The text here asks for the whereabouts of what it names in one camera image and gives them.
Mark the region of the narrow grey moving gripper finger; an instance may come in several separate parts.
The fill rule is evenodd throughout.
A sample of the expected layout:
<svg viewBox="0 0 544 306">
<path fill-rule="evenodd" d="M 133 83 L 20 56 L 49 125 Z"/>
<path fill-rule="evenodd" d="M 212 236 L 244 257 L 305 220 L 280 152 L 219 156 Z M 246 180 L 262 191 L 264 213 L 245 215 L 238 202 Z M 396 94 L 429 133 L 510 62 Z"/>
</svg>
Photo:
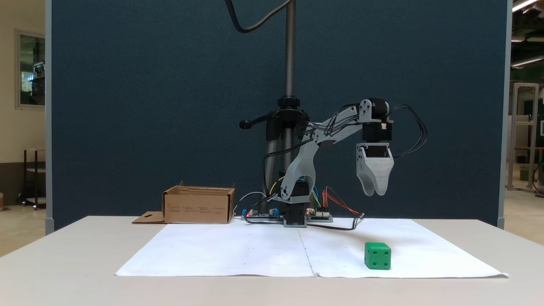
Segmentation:
<svg viewBox="0 0 544 306">
<path fill-rule="evenodd" d="M 366 161 L 363 158 L 359 158 L 356 162 L 356 175 L 366 196 L 373 196 L 375 193 L 374 182 L 371 178 L 372 174 L 373 172 L 367 166 Z"/>
</svg>

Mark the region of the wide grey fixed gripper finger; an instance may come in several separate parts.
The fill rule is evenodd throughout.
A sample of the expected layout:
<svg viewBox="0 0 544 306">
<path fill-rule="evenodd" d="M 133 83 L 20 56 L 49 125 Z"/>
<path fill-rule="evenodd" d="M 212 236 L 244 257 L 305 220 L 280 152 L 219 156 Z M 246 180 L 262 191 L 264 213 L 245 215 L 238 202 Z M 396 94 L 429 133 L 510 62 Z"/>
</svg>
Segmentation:
<svg viewBox="0 0 544 306">
<path fill-rule="evenodd" d="M 389 175 L 393 169 L 393 158 L 364 158 L 367 166 L 371 168 L 373 174 L 371 178 L 375 186 L 375 194 L 384 196 L 388 189 Z"/>
</svg>

